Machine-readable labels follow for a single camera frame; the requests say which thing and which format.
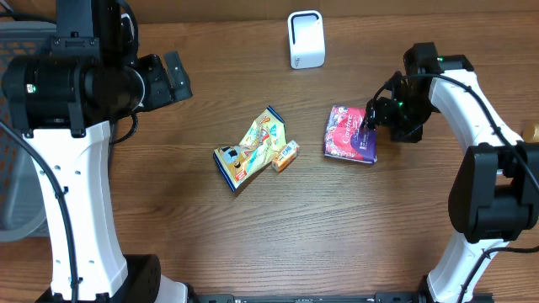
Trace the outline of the red purple Carefree pad pack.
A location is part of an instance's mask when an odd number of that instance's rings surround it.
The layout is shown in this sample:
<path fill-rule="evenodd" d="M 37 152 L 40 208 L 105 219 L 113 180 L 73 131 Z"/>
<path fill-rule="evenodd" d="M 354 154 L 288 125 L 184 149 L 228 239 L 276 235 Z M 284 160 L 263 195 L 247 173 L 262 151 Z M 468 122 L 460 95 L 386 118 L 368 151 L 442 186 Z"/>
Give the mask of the red purple Carefree pad pack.
<path fill-rule="evenodd" d="M 326 157 L 365 164 L 377 161 L 376 132 L 362 125 L 365 115 L 363 108 L 332 107 L 324 134 L 323 152 Z"/>

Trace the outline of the white tube with gold cap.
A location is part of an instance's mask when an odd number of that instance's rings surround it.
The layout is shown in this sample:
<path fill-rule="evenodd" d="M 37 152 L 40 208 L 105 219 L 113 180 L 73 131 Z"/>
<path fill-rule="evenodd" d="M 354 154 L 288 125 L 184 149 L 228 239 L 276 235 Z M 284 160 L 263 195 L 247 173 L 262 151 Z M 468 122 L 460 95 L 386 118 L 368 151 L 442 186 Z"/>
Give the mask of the white tube with gold cap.
<path fill-rule="evenodd" d="M 523 129 L 521 136 L 524 142 L 538 143 L 539 142 L 539 124 L 538 123 L 528 124 Z"/>

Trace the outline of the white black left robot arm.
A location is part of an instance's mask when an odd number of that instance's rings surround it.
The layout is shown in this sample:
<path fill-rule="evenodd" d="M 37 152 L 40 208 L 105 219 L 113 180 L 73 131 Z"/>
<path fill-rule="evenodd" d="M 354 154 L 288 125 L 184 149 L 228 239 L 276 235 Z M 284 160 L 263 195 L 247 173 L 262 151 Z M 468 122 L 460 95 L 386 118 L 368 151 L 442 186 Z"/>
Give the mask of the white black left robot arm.
<path fill-rule="evenodd" d="M 115 232 L 112 124 L 192 96 L 176 52 L 138 49 L 126 1 L 60 1 L 46 52 L 14 57 L 3 74 L 3 132 L 33 159 L 51 240 L 43 302 L 188 302 L 187 285 L 165 277 L 157 256 L 125 255 Z"/>

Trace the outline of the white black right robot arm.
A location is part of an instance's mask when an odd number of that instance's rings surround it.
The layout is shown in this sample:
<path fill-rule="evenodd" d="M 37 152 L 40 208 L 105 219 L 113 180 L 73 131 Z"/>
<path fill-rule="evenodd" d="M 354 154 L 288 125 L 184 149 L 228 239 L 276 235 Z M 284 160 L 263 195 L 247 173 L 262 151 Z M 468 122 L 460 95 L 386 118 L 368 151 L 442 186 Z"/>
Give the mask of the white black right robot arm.
<path fill-rule="evenodd" d="M 537 253 L 510 242 L 538 222 L 538 145 L 526 143 L 499 117 L 464 55 L 440 56 L 417 43 L 366 105 L 363 127 L 385 126 L 393 141 L 417 143 L 433 113 L 442 114 L 464 158 L 448 196 L 453 233 L 440 261 L 408 293 L 380 293 L 396 302 L 491 302 L 474 288 L 498 253 Z"/>

